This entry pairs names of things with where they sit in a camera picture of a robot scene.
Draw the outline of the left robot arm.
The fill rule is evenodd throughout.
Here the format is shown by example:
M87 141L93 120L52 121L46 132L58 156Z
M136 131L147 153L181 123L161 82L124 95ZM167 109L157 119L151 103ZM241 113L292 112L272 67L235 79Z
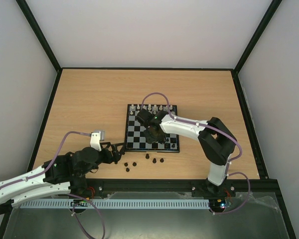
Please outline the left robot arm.
M0 215L24 202L53 195L88 197L86 174L102 163L118 163L125 153L123 143L101 143L101 149L85 147L58 155L54 160L23 175L0 181Z

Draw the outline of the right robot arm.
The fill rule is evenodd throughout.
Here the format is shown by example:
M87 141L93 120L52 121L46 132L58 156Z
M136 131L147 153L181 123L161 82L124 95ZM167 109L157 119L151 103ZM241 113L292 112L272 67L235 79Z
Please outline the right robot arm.
M225 189L229 158L238 144L220 119L212 117L210 120L199 121L166 111L152 114L142 109L137 113L136 121L145 127L144 136L150 144L165 142L167 134L177 134L198 141L210 161L209 173L202 191L217 196Z

